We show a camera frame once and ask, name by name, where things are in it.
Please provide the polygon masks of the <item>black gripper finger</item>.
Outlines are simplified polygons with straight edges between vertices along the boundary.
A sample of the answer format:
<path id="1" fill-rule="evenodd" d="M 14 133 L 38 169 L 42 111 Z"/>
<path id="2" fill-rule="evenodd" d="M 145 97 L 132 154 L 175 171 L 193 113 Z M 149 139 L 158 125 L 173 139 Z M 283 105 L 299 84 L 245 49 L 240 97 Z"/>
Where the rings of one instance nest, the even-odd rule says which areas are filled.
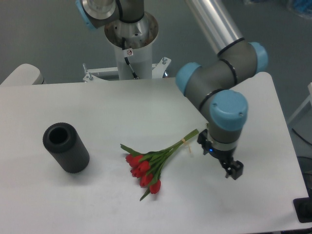
<path id="1" fill-rule="evenodd" d="M 238 160 L 232 160 L 229 163 L 224 163 L 224 169 L 226 171 L 226 178 L 231 177 L 232 179 L 237 180 L 243 174 L 244 165 Z"/>

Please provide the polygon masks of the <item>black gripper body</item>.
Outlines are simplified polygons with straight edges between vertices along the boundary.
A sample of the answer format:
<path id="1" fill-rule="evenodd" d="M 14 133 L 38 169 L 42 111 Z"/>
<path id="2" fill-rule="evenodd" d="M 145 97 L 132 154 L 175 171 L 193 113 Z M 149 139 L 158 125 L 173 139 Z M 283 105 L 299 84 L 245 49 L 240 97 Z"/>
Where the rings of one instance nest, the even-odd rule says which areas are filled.
<path id="1" fill-rule="evenodd" d="M 226 171 L 237 171 L 238 163 L 234 161 L 233 154 L 237 147 L 237 141 L 231 143 L 220 143 L 209 133 L 208 129 L 202 131 L 197 138 L 198 144 L 202 146 L 203 154 L 209 153 L 218 159 Z"/>

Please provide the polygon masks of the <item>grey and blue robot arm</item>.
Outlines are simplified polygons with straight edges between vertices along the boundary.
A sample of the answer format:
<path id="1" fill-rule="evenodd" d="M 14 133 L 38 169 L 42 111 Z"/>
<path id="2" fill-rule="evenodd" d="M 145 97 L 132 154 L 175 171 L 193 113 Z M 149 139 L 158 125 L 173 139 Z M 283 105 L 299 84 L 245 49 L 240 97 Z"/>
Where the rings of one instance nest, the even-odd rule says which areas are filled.
<path id="1" fill-rule="evenodd" d="M 243 164 L 235 161 L 233 154 L 248 104 L 233 87 L 263 72 L 268 55 L 259 43 L 245 41 L 221 1 L 189 0 L 187 5 L 218 60 L 207 68 L 195 62 L 184 65 L 175 77 L 176 85 L 208 121 L 197 139 L 204 153 L 218 159 L 227 176 L 238 179 Z M 115 50 L 120 80 L 156 76 L 152 43 L 158 35 L 158 23 L 145 11 L 144 1 L 78 0 L 76 6 L 87 27 L 104 28 Z"/>

